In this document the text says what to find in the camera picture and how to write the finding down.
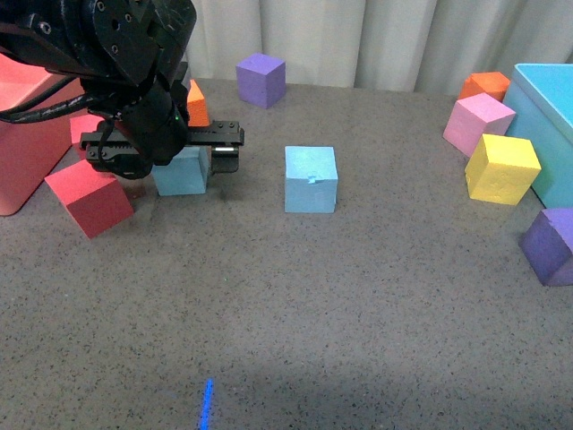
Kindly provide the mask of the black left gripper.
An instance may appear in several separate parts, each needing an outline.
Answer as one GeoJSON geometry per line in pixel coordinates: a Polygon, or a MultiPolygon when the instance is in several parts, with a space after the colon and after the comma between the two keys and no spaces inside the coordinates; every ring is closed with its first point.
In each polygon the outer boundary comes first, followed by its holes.
{"type": "Polygon", "coordinates": [[[232,121],[189,126],[188,84],[176,80],[168,94],[155,86],[124,108],[119,120],[102,121],[95,133],[82,133],[86,160],[98,172],[146,177],[154,166],[168,165],[184,147],[203,146],[211,148],[212,174],[235,173],[244,129],[232,121]]]}

